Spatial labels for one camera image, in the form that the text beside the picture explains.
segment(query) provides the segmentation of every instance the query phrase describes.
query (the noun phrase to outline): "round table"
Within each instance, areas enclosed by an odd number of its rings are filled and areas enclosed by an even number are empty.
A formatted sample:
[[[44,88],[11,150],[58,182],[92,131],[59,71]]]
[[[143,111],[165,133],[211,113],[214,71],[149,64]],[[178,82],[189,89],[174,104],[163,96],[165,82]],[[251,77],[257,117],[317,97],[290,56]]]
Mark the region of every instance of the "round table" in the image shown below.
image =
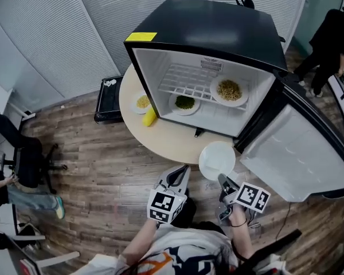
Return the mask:
[[[233,145],[232,138],[211,132],[203,132],[199,137],[194,137],[195,128],[162,119],[156,119],[149,127],[144,126],[142,123],[144,115],[136,114],[130,108],[134,95],[143,90],[131,64],[120,87],[120,110],[133,136],[152,152],[176,162],[198,164],[201,151],[209,143],[221,140]]]

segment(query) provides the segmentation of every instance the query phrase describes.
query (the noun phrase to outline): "white plate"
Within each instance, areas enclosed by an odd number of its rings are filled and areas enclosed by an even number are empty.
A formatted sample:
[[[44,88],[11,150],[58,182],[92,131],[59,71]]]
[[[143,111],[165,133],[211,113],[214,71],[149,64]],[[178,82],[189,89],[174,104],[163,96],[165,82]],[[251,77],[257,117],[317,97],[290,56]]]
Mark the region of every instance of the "white plate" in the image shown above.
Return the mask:
[[[224,100],[221,96],[219,96],[217,89],[219,83],[224,80],[232,80],[233,82],[239,85],[240,90],[242,92],[242,96],[239,99],[237,99],[236,101],[227,101]],[[248,100],[248,83],[244,80],[240,80],[239,78],[231,78],[229,76],[218,76],[210,84],[210,93],[212,94],[214,99],[217,100],[218,103],[228,107],[238,107],[245,104]]]
[[[137,105],[136,105],[136,102],[138,102],[138,100],[144,96],[144,95],[147,95],[145,93],[145,91],[140,91],[138,93],[136,93],[133,98],[132,98],[132,102],[131,102],[131,110],[134,111],[135,113],[137,114],[145,114],[147,113],[147,111],[149,110],[149,108],[151,107],[151,104],[149,104],[147,107],[145,108],[139,108]]]
[[[236,163],[234,149],[225,142],[212,142],[201,152],[199,169],[203,176],[210,180],[218,180],[218,175],[228,175]]]
[[[186,115],[191,115],[191,114],[195,113],[200,108],[200,100],[195,99],[195,98],[193,98],[195,100],[195,103],[192,106],[192,108],[190,108],[190,109],[178,108],[176,106],[176,99],[177,99],[178,96],[179,95],[172,94],[170,96],[170,99],[168,100],[168,105],[169,105],[169,107],[170,107],[170,109],[172,110],[173,113],[176,113],[176,114],[182,115],[182,116],[186,116]]]

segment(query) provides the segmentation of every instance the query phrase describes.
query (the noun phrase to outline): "black mini fridge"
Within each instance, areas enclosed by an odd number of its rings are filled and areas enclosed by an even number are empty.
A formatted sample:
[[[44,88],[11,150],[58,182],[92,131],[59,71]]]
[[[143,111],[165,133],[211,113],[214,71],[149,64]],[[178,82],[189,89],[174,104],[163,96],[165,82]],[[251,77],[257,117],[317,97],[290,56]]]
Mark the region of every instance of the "black mini fridge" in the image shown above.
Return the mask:
[[[232,137],[241,163],[289,202],[344,197],[344,138],[287,71],[269,14],[166,0],[124,45],[159,118]],[[242,87],[240,105],[217,98],[220,78]],[[176,113],[178,96],[198,109]]]

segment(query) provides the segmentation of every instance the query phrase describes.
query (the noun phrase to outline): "black box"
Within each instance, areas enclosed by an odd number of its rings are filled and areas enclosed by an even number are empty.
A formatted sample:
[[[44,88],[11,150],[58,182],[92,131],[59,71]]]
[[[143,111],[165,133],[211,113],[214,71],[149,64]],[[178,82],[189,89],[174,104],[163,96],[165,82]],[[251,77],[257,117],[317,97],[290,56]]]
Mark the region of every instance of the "black box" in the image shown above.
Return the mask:
[[[122,122],[119,104],[119,93],[122,76],[102,79],[101,89],[99,90],[96,113],[94,121],[97,123],[117,123]],[[116,84],[105,85],[107,81],[116,80]]]

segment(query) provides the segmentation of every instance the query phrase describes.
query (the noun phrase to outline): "sneaker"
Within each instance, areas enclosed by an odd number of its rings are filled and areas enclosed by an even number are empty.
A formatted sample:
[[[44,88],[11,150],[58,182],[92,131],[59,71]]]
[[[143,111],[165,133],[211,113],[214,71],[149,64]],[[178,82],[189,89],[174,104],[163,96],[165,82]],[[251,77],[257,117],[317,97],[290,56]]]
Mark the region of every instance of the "sneaker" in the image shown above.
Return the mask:
[[[314,89],[311,89],[311,95],[313,95],[314,97],[317,97],[317,98],[321,98],[322,97],[322,91],[320,94],[316,95],[314,92]]]
[[[56,215],[59,219],[64,219],[65,217],[65,209],[64,206],[62,205],[62,199],[60,197],[55,197],[57,201],[57,208],[55,209]]]

